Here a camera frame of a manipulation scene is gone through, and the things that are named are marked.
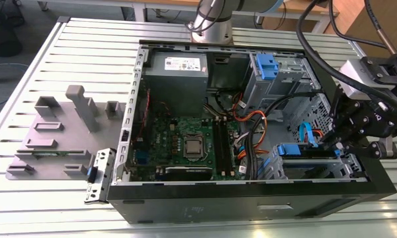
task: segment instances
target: floor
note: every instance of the floor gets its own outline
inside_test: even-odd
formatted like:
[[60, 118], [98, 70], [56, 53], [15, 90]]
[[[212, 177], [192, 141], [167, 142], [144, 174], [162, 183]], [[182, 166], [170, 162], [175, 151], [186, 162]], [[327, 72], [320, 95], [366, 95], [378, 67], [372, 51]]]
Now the floor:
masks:
[[[20, 9], [26, 18], [26, 24], [18, 27], [15, 31], [24, 49], [18, 56], [0, 58], [0, 63], [30, 64], [32, 62], [59, 16], [123, 20], [122, 9], [116, 6], [48, 3], [50, 10], [43, 12], [38, 2], [27, 0], [22, 0], [22, 2], [23, 5]], [[162, 15], [163, 17], [158, 18], [155, 11], [150, 10], [148, 21], [184, 24], [195, 19], [196, 13], [192, 11], [179, 12], [171, 10], [167, 13], [162, 13]], [[252, 16], [235, 15], [232, 17], [232, 24], [234, 27], [255, 28]], [[0, 66], [0, 102], [4, 102], [11, 96], [19, 80], [23, 77], [24, 70], [26, 67], [23, 66]]]

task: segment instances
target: motherboard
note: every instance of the motherboard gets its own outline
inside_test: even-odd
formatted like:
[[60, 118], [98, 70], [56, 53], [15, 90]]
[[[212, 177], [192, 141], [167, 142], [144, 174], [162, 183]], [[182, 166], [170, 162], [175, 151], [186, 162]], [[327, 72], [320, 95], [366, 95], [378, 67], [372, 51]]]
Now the motherboard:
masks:
[[232, 146], [238, 137], [236, 121], [155, 118], [150, 148], [135, 151], [134, 177], [139, 181], [243, 179]]

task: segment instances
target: circuit board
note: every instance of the circuit board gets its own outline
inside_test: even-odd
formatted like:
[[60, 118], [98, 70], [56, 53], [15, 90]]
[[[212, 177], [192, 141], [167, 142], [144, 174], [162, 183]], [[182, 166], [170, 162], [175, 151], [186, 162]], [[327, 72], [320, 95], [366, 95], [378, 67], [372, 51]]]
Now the circuit board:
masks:
[[[227, 123], [230, 145], [232, 145], [239, 131], [239, 123], [230, 121]], [[188, 142], [199, 141], [203, 154], [191, 158], [187, 154]], [[156, 167], [160, 166], [187, 166], [212, 168], [212, 180], [242, 180], [243, 174], [239, 173], [236, 156], [234, 148], [231, 151], [232, 173], [222, 174], [218, 172], [212, 119], [199, 118], [155, 118], [151, 133], [151, 148], [148, 151], [147, 162], [139, 160], [138, 177], [142, 181], [155, 181]]]

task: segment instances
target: green motherboard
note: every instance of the green motherboard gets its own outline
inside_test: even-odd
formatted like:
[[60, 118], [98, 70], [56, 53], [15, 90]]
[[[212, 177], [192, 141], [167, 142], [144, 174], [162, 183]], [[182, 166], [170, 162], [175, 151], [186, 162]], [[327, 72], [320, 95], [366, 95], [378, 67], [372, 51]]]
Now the green motherboard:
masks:
[[239, 123], [228, 121], [227, 142], [230, 142], [231, 172], [218, 169], [220, 163], [216, 157], [214, 143], [212, 119], [200, 118], [155, 118], [150, 137], [148, 152], [138, 151], [139, 162], [136, 178], [142, 181], [158, 181], [156, 171], [160, 167], [186, 166], [212, 168], [211, 180], [242, 180], [238, 157], [234, 152], [234, 140], [239, 131]]

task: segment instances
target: metal table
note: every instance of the metal table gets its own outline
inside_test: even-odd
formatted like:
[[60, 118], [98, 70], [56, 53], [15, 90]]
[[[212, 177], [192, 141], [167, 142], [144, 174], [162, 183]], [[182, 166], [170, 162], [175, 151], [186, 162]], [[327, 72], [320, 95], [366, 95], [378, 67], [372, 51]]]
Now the metal table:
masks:
[[[335, 36], [307, 35], [336, 68], [360, 54]], [[0, 113], [0, 235], [47, 237], [397, 237], [397, 194], [322, 219], [130, 225], [111, 205], [84, 205], [86, 181], [10, 181], [6, 169], [35, 118], [39, 96], [82, 84], [96, 102], [126, 101], [140, 39], [191, 40], [183, 25], [72, 18], [59, 22]], [[234, 29], [236, 45], [300, 48], [294, 32]], [[384, 166], [397, 188], [397, 160]]]

